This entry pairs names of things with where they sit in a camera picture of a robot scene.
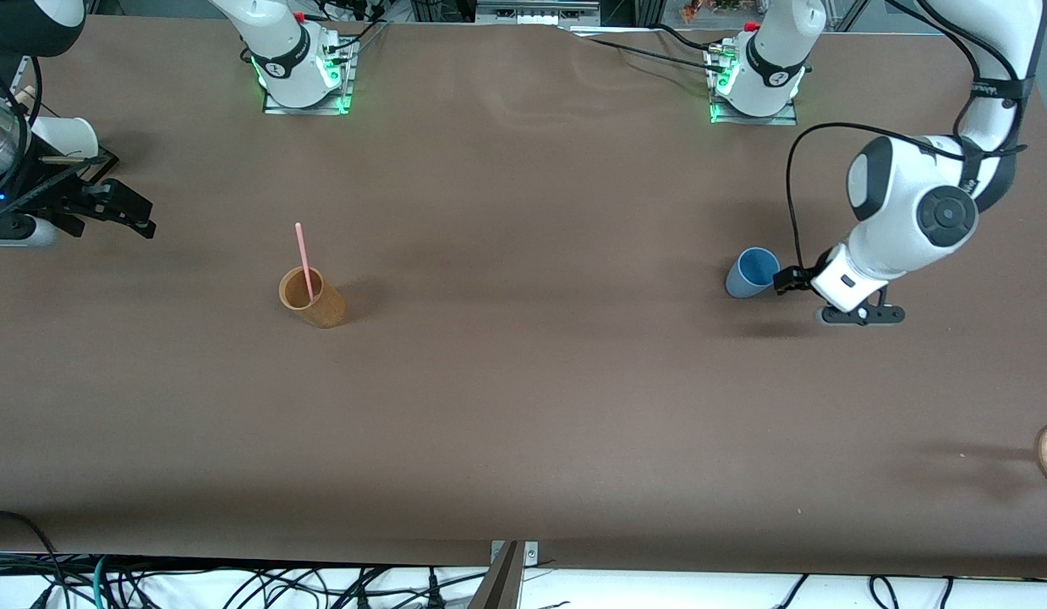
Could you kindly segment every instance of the brown cup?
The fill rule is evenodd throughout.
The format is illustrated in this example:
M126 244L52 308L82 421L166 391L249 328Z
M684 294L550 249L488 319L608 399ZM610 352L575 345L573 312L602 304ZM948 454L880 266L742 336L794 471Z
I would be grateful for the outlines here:
M344 322L347 301L341 294L324 280L317 269L310 269L310 284L314 288L312 302L302 267L291 269L280 281L280 300L311 326L330 329Z

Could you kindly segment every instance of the blue cup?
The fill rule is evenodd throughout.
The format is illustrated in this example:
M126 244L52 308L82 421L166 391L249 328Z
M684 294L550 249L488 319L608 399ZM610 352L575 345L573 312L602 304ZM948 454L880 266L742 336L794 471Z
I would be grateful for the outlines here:
M735 298L752 298L772 288L772 278L779 272L779 258L763 247L742 251L728 273L728 293Z

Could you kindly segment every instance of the teal cable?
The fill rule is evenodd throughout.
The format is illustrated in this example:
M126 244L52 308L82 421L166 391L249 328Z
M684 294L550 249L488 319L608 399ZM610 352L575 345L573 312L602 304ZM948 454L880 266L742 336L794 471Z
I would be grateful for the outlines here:
M94 566L94 577L91 578L91 592L94 593L94 609L106 609L103 606L103 562L106 556L99 558L99 562Z

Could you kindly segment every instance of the pink straw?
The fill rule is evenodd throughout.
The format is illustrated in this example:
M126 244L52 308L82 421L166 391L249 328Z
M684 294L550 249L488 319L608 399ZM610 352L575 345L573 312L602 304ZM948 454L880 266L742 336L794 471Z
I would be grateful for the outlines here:
M306 238L302 235L302 223L294 223L298 235L298 251L302 254L302 270L306 273L306 287L310 289L310 303L314 301L314 281L310 279L310 260L306 257Z

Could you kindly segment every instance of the brown table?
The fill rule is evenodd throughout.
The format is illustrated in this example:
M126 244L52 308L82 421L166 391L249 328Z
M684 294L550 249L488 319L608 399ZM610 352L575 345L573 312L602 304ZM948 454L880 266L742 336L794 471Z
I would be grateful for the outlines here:
M622 42L691 58L654 33ZM0 250L0 509L67 551L1047 576L1047 116L957 255L895 283L897 329L808 294L729 299L790 263L797 129L716 126L692 68L551 27L393 26L353 114L260 112L222 20L91 19L44 62L156 204ZM825 36L802 125L944 132L942 38ZM806 255L852 227L867 135L814 135ZM275 296L297 261L354 320ZM0 527L0 547L32 547Z

